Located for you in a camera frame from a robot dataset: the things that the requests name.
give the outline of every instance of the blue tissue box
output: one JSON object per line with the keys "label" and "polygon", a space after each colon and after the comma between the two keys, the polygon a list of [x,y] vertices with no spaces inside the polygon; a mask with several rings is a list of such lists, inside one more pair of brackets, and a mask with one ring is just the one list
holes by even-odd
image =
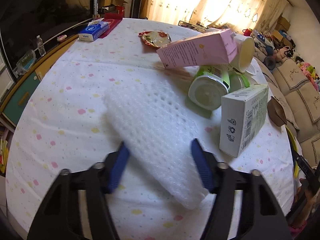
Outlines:
{"label": "blue tissue box", "polygon": [[95,41],[101,34],[109,29],[108,22],[95,22],[79,33],[79,40],[81,41]]}

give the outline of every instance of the water bottle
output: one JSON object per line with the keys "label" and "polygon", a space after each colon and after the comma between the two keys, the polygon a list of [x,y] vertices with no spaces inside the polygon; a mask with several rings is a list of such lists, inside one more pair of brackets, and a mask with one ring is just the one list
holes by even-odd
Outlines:
{"label": "water bottle", "polygon": [[45,55],[45,49],[44,49],[43,41],[40,38],[40,35],[37,36],[37,45],[38,45],[40,56],[43,57]]}

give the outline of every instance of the table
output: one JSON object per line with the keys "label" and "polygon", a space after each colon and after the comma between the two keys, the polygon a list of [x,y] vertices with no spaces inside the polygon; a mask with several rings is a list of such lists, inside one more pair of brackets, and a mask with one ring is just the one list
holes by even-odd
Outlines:
{"label": "table", "polygon": [[[104,39],[77,40],[43,78],[31,96],[13,136],[7,167],[8,208],[28,231],[42,198],[63,168],[86,170],[115,151],[121,139],[104,118],[102,96],[110,87],[167,80],[180,105],[199,129],[206,151],[235,170],[258,169],[271,186],[285,214],[292,205],[293,166],[284,127],[269,117],[238,158],[219,150],[221,109],[210,116],[188,100],[187,92],[198,67],[165,70],[142,31],[168,32],[172,41],[199,33],[148,20],[123,19]],[[258,83],[266,83],[255,60]],[[121,239],[194,239],[201,237],[214,195],[194,210],[186,210],[131,158],[119,188],[108,196],[109,208]],[[236,193],[229,237],[236,234],[241,192]]]}

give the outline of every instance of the red handbag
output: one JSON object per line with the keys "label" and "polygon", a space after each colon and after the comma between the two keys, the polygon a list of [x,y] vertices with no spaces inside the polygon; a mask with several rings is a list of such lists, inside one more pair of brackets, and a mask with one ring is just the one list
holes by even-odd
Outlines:
{"label": "red handbag", "polygon": [[252,30],[251,29],[245,29],[245,30],[242,30],[242,32],[243,32],[244,36],[250,36],[251,33],[252,33]]}

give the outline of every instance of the green drawer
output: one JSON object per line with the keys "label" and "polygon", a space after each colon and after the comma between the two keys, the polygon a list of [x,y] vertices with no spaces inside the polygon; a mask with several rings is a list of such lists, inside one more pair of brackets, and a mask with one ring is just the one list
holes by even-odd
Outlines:
{"label": "green drawer", "polygon": [[36,72],[32,72],[30,76],[22,83],[17,91],[10,98],[8,104],[3,110],[3,113],[15,124],[22,115],[24,108],[26,107],[28,100],[33,92],[36,90],[40,81],[36,75]]}

